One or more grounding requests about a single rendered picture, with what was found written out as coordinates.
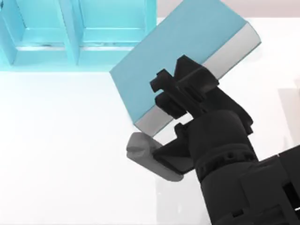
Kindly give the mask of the blue book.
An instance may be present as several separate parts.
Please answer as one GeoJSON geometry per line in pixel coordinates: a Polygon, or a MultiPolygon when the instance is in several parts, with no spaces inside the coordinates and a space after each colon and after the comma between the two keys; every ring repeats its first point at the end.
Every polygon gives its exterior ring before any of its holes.
{"type": "Polygon", "coordinates": [[[186,55],[219,79],[260,43],[253,26],[221,0],[183,0],[110,75],[132,123],[155,136],[172,121],[155,105],[150,87],[160,70],[173,73],[177,59],[186,55]]]}

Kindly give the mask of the light blue rack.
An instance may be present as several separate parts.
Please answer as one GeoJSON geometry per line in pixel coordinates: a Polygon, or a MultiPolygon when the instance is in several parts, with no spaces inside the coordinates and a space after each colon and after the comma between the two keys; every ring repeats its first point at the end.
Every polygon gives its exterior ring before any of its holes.
{"type": "Polygon", "coordinates": [[[0,71],[108,72],[157,24],[157,0],[0,0],[0,71]]]}

